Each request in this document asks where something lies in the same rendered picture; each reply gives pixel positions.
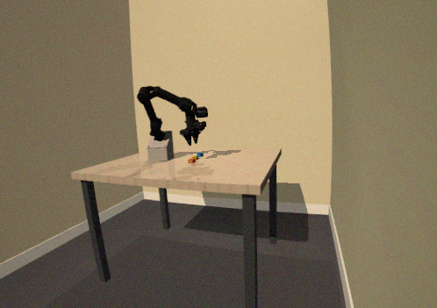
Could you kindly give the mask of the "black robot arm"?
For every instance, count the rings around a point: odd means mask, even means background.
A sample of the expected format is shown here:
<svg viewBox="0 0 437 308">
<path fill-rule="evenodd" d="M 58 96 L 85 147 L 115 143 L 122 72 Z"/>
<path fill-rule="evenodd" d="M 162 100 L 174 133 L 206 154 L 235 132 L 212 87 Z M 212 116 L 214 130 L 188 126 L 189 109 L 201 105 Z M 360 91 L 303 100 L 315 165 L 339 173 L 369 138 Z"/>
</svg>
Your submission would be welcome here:
<svg viewBox="0 0 437 308">
<path fill-rule="evenodd" d="M 152 92 L 150 92 L 152 91 Z M 177 107 L 185 112 L 185 118 L 195 118 L 195 114 L 197 118 L 207 118 L 208 117 L 208 111 L 205 106 L 203 107 L 197 107 L 197 104 L 194 103 L 190 98 L 185 97 L 178 97 L 164 89 L 161 89 L 160 86 L 158 87 L 142 87 L 140 88 L 140 92 L 137 96 L 139 99 L 139 102 L 144 105 L 148 119 L 150 120 L 150 135 L 154 136 L 154 140 L 162 141 L 165 137 L 166 133 L 163 133 L 161 130 L 162 121 L 161 118 L 157 118 L 154 109 L 152 106 L 151 99 L 154 97 L 159 97 L 161 99 L 164 99 L 174 105 L 177 105 Z M 192 107 L 193 105 L 193 107 Z M 191 109 L 192 107 L 192 109 Z M 193 127 L 196 127 L 199 130 L 203 130 L 206 127 L 206 122 L 193 122 Z"/>
</svg>

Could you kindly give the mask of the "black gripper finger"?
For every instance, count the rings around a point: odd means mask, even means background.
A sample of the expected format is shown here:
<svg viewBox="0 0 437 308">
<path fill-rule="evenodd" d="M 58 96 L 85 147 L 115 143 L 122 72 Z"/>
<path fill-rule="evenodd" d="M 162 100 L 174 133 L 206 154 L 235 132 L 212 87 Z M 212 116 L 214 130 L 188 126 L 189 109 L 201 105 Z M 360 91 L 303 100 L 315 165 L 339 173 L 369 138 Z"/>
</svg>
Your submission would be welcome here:
<svg viewBox="0 0 437 308">
<path fill-rule="evenodd" d="M 193 140 L 194 140 L 195 144 L 197 144 L 197 139 L 198 139 L 198 135 L 199 135 L 199 133 L 201 133 L 201 132 L 198 132 L 198 133 L 192 133 L 192 134 L 193 134 L 192 137 L 193 137 Z"/>
<path fill-rule="evenodd" d="M 192 135 L 193 134 L 186 134 L 186 135 L 183 134 L 183 137 L 186 139 L 186 141 L 189 144 L 189 146 L 191 146 L 191 136 Z"/>
</svg>

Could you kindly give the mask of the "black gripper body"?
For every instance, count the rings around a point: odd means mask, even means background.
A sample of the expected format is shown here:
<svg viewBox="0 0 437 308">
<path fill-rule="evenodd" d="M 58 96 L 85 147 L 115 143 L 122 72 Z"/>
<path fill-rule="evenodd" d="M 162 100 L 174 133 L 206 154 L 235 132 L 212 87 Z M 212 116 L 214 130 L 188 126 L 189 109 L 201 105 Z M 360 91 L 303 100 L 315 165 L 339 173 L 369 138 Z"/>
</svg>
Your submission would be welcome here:
<svg viewBox="0 0 437 308">
<path fill-rule="evenodd" d="M 186 123 L 186 127 L 185 129 L 180 130 L 180 134 L 192 134 L 192 133 L 198 133 L 199 131 L 203 131 L 203 130 L 199 130 L 196 127 L 193 127 L 193 122 L 196 121 L 195 118 L 189 118 L 186 119 L 186 121 L 184 121 L 184 123 Z"/>
</svg>

